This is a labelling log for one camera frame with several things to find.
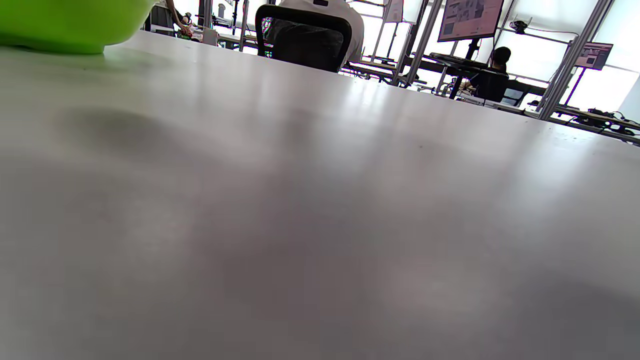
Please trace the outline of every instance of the person sitting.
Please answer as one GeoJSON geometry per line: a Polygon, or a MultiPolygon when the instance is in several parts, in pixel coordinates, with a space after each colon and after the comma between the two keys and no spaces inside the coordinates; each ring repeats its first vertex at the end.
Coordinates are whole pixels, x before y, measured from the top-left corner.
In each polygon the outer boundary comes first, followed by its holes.
{"type": "Polygon", "coordinates": [[[508,47],[499,47],[493,51],[489,70],[503,74],[504,76],[479,72],[470,78],[463,86],[471,90],[471,94],[481,99],[501,102],[507,89],[507,62],[511,58],[511,50],[508,47]]]}
{"type": "Polygon", "coordinates": [[[360,61],[362,42],[364,41],[364,21],[362,16],[352,9],[345,0],[283,0],[280,6],[322,13],[347,20],[351,26],[351,41],[342,64],[344,65],[347,61],[360,61]]]}
{"type": "MultiPolygon", "coordinates": [[[[145,21],[145,31],[151,31],[151,25],[173,28],[173,24],[178,25],[183,33],[191,34],[191,30],[180,21],[173,0],[160,0],[154,4],[145,21]]],[[[173,36],[173,31],[157,30],[156,33],[173,36]]]]}

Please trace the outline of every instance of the chair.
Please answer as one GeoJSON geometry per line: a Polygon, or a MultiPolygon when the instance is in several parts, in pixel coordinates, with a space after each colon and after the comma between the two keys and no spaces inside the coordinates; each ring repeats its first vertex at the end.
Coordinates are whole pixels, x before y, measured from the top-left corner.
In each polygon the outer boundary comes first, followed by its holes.
{"type": "Polygon", "coordinates": [[[494,102],[501,102],[507,91],[509,76],[502,74],[481,73],[483,80],[478,85],[474,96],[494,102]]]}
{"type": "Polygon", "coordinates": [[[351,42],[351,26],[340,17],[275,5],[255,13],[258,55],[338,72],[351,42]]]}

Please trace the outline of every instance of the white table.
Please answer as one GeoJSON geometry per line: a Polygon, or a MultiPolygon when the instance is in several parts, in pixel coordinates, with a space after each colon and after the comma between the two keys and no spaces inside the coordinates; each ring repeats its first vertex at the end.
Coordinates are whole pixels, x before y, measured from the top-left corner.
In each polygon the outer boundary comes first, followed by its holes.
{"type": "Polygon", "coordinates": [[[5,359],[640,356],[633,146],[144,32],[0,79],[5,359]]]}

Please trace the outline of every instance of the green bowl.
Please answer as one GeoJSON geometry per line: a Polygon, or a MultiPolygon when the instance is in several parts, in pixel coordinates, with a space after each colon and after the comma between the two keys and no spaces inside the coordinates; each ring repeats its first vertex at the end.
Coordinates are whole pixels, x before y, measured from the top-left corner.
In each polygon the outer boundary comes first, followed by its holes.
{"type": "Polygon", "coordinates": [[[156,0],[0,0],[0,45],[100,54],[129,39],[156,0]]]}

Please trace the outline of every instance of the screen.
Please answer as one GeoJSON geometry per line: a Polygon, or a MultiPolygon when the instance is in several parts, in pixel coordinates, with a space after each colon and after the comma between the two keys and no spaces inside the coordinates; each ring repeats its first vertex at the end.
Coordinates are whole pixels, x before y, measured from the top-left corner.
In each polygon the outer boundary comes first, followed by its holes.
{"type": "Polygon", "coordinates": [[[490,38],[498,26],[504,0],[447,0],[439,42],[490,38]]]}
{"type": "Polygon", "coordinates": [[[601,44],[599,42],[588,42],[584,44],[580,57],[575,62],[575,66],[587,69],[602,70],[611,54],[613,44],[601,44]]]}

